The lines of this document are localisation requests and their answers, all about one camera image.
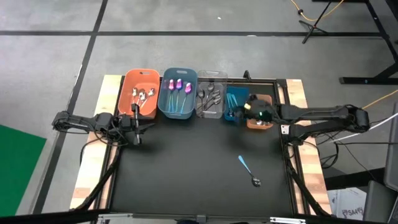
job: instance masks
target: metal stand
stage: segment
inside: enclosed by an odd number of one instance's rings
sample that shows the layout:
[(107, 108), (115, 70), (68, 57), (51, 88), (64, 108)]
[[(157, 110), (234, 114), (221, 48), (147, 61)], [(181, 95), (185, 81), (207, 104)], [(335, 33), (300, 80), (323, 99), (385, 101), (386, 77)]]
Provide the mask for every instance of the metal stand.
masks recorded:
[(330, 4), (331, 4), (331, 0), (329, 0), (328, 5), (327, 5), (326, 8), (323, 10), (323, 12), (320, 14), (320, 16), (318, 17), (318, 19), (317, 19), (317, 21), (315, 22), (314, 25), (311, 25), (311, 24), (309, 24), (309, 23), (307, 23), (307, 22), (304, 22), (304, 21), (301, 21), (301, 20), (298, 21), (299, 23), (306, 25), (306, 26), (310, 29), (310, 31), (308, 32), (308, 34), (307, 34), (307, 35), (304, 37), (304, 39), (303, 39), (303, 42), (302, 42), (303, 44), (305, 44), (305, 43), (307, 42), (308, 38), (310, 38), (311, 34), (312, 34), (313, 31), (315, 31), (315, 30), (320, 31), (320, 32), (324, 33), (325, 35), (328, 35), (328, 32), (326, 32), (326, 31), (324, 31), (324, 30), (322, 30), (322, 29), (317, 28), (317, 24), (318, 24), (318, 22), (322, 19), (322, 16), (323, 16), (324, 13), (326, 12), (326, 10), (329, 8)]
[(391, 54), (392, 58), (394, 59), (394, 63), (384, 69), (381, 73), (376, 75), (375, 77), (340, 77), (339, 81), (341, 84), (367, 84), (367, 85), (398, 85), (398, 78), (390, 78), (393, 74), (398, 72), (398, 54), (396, 50), (394, 49), (394, 46), (392, 45), (390, 41), (390, 37), (387, 35), (386, 31), (384, 30), (379, 17), (377, 16), (375, 10), (372, 7), (372, 4), (369, 2), (369, 0), (364, 0), (364, 3), (369, 9), (369, 12), (372, 15), (373, 21), (377, 26), (377, 29), (381, 33), (381, 37), (384, 39), (385, 43), (387, 44)]
[[(369, 170), (369, 172), (376, 178), (375, 181), (383, 183), (385, 167)], [(325, 178), (327, 190), (345, 189), (348, 187), (364, 187), (373, 178), (367, 171), (357, 172), (354, 174), (339, 175), (336, 177)]]

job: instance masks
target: blue tray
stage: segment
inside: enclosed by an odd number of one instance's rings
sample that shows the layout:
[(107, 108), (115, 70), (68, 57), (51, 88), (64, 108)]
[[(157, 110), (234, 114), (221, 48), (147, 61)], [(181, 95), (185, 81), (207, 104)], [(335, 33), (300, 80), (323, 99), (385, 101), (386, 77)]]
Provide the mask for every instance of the blue tray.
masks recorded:
[[(181, 78), (183, 81), (183, 89), (180, 91), (169, 90), (169, 81), (173, 79), (175, 82)], [(190, 94), (185, 94), (185, 86), (190, 82), (192, 84), (192, 91)], [(195, 98), (197, 94), (197, 73), (189, 68), (169, 68), (164, 72), (162, 85), (160, 86), (159, 99), (157, 107), (164, 115), (172, 119), (188, 119), (191, 117), (195, 107)], [(172, 101), (172, 106), (169, 107), (169, 101)]]
[(224, 111), (224, 118), (227, 121), (235, 121), (235, 117), (231, 117), (228, 115), (229, 112), (229, 104), (228, 104), (228, 98), (227, 95), (228, 93), (235, 95), (236, 102), (238, 103), (238, 106), (243, 106), (246, 100), (249, 98), (249, 89), (248, 88), (241, 88), (241, 87), (233, 87), (233, 86), (228, 86), (226, 89), (226, 94), (225, 94), (225, 111)]

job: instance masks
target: black table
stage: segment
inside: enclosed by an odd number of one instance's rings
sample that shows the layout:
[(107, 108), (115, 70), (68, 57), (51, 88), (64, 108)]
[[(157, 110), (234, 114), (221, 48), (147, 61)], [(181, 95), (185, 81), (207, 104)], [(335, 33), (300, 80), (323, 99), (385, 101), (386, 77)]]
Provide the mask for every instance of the black table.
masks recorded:
[[(274, 85), (229, 83), (271, 95)], [(110, 209), (143, 217), (288, 217), (292, 199), (279, 127), (266, 131), (221, 119), (168, 119), (160, 111), (143, 145), (121, 149)], [(255, 188), (238, 156), (262, 186)]]

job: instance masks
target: wooden board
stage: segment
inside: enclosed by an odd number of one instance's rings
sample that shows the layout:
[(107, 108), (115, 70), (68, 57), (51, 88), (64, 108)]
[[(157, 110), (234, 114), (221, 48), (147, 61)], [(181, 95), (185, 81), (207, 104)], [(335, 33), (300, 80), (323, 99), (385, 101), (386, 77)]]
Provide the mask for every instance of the wooden board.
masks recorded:
[[(121, 75), (104, 76), (95, 114), (102, 112), (114, 112), (118, 98), (121, 77)], [(301, 80), (287, 80), (287, 90), (289, 92), (291, 104), (302, 108), (307, 107), (307, 101), (305, 99)], [(282, 88), (279, 88), (279, 95), (281, 102), (284, 103)], [(309, 121), (301, 121), (300, 123), (303, 125), (310, 124)], [(94, 134), (90, 133), (88, 141), (92, 139), (95, 139), (95, 136)], [(307, 141), (315, 144), (314, 138), (308, 138)], [(70, 208), (79, 206), (98, 183), (98, 180), (100, 179), (101, 168), (104, 162), (105, 149), (106, 146), (101, 142), (94, 142), (86, 147)], [(111, 156), (109, 158), (110, 160), (113, 160), (115, 150), (116, 148), (113, 147)], [(315, 197), (315, 200), (317, 200), (317, 202), (322, 206), (322, 208), (331, 213), (317, 149), (311, 145), (303, 145), (299, 147), (299, 150), (305, 185), (308, 187), (309, 191)], [(105, 208), (108, 191), (109, 181), (104, 187), (100, 201), (100, 208)], [(296, 185), (295, 192), (298, 211), (299, 213), (304, 213), (301, 194)]]
[[(105, 75), (94, 114), (114, 113), (121, 82), (121, 75)], [(96, 139), (94, 133), (89, 133), (87, 142)], [(73, 191), (70, 208), (76, 208), (94, 189), (98, 183), (104, 162), (106, 145), (95, 141), (86, 146), (79, 169), (75, 190)]]
[[(302, 81), (286, 80), (286, 82), (287, 82), (287, 91), (289, 93), (290, 104), (301, 108), (307, 108), (308, 107), (307, 100), (305, 99), (305, 93)], [(298, 122), (298, 124), (309, 125), (311, 124), (311, 122), (300, 121)], [(305, 141), (316, 145), (315, 138), (307, 138)], [(311, 192), (315, 200), (320, 204), (320, 206), (326, 212), (331, 214), (329, 198), (326, 191), (325, 180), (323, 178), (323, 172), (317, 149), (310, 144), (304, 144), (302, 146), (299, 146), (298, 150), (300, 152), (305, 185), (307, 186), (308, 190)], [(301, 194), (298, 193), (300, 192), (300, 190), (296, 185), (295, 185), (295, 191), (296, 191), (296, 199), (297, 199), (299, 212), (304, 213)]]

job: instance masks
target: gray floor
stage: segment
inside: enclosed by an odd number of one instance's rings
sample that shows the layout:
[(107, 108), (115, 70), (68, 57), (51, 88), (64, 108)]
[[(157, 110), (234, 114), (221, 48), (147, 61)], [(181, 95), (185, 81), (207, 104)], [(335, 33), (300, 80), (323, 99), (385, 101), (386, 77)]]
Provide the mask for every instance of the gray floor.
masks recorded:
[[(371, 2), (387, 33), (398, 39), (398, 23), (385, 1)], [(297, 3), (312, 18), (325, 6), (309, 0)], [(3, 0), (0, 30), (92, 30), (100, 5), (100, 0)], [(289, 0), (109, 0), (100, 30), (304, 31), (299, 19)], [(342, 4), (319, 27), (330, 32), (377, 32), (365, 4)], [(0, 36), (0, 123), (47, 138), (20, 214), (31, 209), (56, 135), (50, 123), (66, 107), (88, 39)], [(249, 70), (258, 78), (299, 78), (309, 106), (364, 106), (397, 88), (338, 83), (340, 76), (371, 77), (392, 64), (382, 39), (311, 38), (305, 45), (301, 41), (301, 37), (98, 37), (75, 114), (93, 115), (104, 74), (121, 75), (132, 68), (154, 68), (159, 73), (169, 67), (221, 70), (230, 77)], [(395, 101), (398, 95), (371, 107), (371, 120), (389, 116)], [(387, 141), (388, 134), (386, 124), (352, 140)], [(67, 136), (45, 212), (68, 210), (85, 140)], [(385, 163), (386, 146), (349, 148), (368, 169)], [(320, 150), (327, 156), (334, 146), (324, 144)], [(334, 168), (344, 173), (363, 170), (345, 149)]]

